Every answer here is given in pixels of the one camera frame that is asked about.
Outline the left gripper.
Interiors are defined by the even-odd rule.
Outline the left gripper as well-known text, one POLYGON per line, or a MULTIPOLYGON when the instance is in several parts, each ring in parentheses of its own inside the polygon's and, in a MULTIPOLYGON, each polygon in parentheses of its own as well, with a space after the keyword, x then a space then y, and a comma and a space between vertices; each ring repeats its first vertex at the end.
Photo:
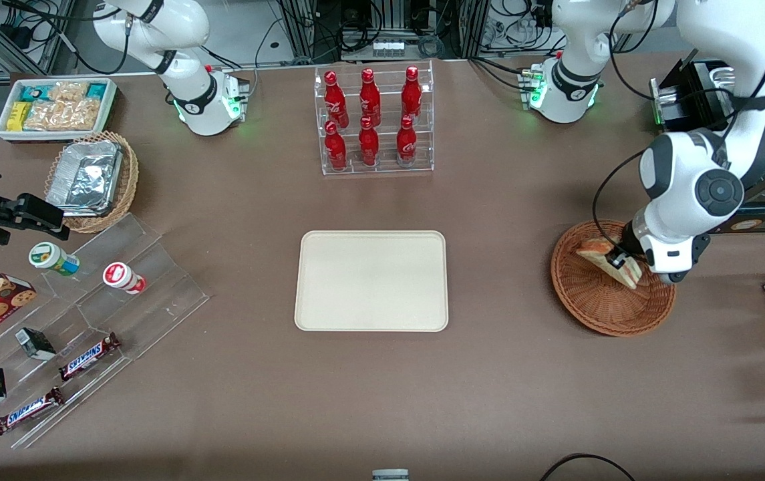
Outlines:
POLYGON ((662 277, 684 277, 694 267, 694 237, 659 236, 639 209, 615 240, 621 251, 608 252, 608 264, 620 270, 631 255, 641 256, 649 270, 662 277))

